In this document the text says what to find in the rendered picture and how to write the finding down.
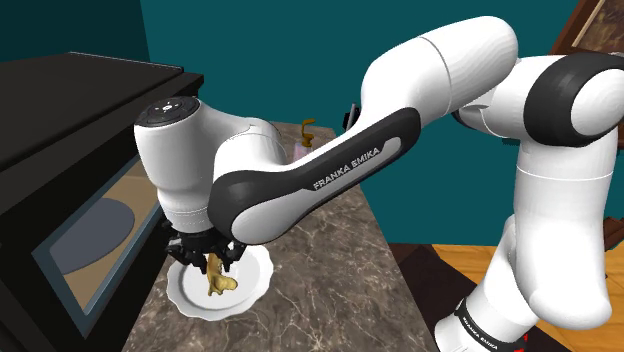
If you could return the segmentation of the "black upright slab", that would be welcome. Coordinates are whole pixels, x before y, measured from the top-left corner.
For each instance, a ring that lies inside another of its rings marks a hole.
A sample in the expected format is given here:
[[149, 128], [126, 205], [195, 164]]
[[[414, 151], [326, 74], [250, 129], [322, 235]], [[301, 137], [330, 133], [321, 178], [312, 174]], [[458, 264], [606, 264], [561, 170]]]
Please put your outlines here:
[[353, 124], [357, 121], [359, 114], [360, 108], [356, 103], [353, 103], [350, 110], [344, 114], [342, 124], [344, 131], [348, 131], [353, 126]]

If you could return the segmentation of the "yellow knobbly figure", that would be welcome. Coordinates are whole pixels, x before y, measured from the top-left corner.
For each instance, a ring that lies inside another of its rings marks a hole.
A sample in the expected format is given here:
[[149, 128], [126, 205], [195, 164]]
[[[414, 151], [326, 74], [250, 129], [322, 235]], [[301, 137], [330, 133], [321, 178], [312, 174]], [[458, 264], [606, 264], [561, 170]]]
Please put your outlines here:
[[212, 296], [214, 293], [222, 295], [224, 291], [233, 291], [238, 287], [238, 282], [235, 279], [222, 274], [222, 268], [222, 260], [216, 254], [210, 253], [207, 256], [206, 265], [209, 296]]

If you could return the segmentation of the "white scalloped plate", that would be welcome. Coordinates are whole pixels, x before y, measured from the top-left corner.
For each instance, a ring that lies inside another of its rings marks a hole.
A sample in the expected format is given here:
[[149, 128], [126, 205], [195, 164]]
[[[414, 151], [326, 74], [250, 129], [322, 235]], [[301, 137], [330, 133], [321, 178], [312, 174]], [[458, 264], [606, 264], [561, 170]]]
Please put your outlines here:
[[199, 268], [174, 262], [167, 273], [167, 297], [184, 316], [219, 321], [249, 310], [267, 292], [273, 269], [264, 246], [248, 247], [229, 272], [221, 272], [223, 277], [234, 280], [237, 287], [223, 289], [219, 295], [209, 294], [209, 277]]

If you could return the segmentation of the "pink soap dispenser gold pump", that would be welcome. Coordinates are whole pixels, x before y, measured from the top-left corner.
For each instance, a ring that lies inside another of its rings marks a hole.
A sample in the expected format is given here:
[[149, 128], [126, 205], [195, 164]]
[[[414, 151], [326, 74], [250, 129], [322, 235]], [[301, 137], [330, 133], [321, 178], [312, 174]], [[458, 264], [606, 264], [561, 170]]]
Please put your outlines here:
[[305, 128], [308, 125], [315, 123], [316, 120], [314, 118], [305, 119], [301, 123], [301, 140], [294, 144], [293, 148], [293, 160], [297, 161], [304, 156], [310, 154], [313, 151], [312, 140], [315, 136], [312, 133], [307, 133]]

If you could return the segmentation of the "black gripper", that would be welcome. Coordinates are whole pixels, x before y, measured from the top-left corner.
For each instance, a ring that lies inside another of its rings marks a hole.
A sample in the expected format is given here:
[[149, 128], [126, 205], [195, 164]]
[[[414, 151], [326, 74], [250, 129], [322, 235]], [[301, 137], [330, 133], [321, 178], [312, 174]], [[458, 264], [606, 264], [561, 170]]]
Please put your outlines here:
[[182, 233], [165, 220], [162, 228], [169, 235], [165, 251], [182, 265], [197, 267], [203, 275], [207, 274], [208, 265], [205, 254], [222, 255], [223, 269], [229, 272], [231, 265], [241, 259], [246, 249], [245, 244], [228, 238], [215, 227], [197, 233]]

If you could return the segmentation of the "dark brown robot stand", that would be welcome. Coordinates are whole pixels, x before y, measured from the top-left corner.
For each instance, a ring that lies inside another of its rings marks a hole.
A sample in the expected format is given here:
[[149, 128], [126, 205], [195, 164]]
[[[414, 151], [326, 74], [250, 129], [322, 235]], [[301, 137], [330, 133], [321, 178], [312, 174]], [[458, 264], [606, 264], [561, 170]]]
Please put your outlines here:
[[391, 243], [390, 250], [430, 331], [477, 286], [493, 246]]

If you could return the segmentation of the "brown framed wall picture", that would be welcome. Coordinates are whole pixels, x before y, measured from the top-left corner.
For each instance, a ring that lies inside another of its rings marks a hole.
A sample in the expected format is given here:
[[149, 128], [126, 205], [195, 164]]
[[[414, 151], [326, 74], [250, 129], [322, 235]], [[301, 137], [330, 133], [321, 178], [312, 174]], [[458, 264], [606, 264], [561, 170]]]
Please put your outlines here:
[[624, 0], [579, 0], [551, 55], [624, 53]]

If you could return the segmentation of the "black microwave oven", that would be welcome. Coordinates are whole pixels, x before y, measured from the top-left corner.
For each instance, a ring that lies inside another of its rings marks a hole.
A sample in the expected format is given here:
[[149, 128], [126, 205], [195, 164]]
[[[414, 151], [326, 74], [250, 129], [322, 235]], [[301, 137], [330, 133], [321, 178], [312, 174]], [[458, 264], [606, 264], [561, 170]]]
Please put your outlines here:
[[90, 312], [49, 248], [136, 162], [139, 113], [203, 81], [179, 66], [77, 52], [0, 63], [0, 352], [122, 352], [165, 261], [158, 204]]

